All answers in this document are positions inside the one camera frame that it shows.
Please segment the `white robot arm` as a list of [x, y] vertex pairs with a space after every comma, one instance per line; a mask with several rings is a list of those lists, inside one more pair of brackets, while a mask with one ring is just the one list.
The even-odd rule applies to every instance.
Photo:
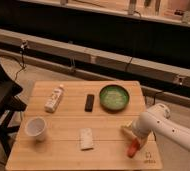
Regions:
[[170, 121], [169, 115], [170, 109], [158, 103], [147, 108], [130, 124], [123, 125], [121, 131], [130, 139], [127, 156], [133, 158], [144, 147], [151, 132], [157, 132], [190, 152], [190, 129]]

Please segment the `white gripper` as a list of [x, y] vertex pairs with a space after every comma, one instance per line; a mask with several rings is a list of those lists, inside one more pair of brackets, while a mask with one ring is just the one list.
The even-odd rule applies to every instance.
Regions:
[[140, 148], [142, 148], [147, 143], [148, 134], [144, 127], [136, 120], [130, 124], [130, 128], [127, 126], [122, 126], [121, 131], [129, 140], [134, 140], [136, 137], [138, 137]]

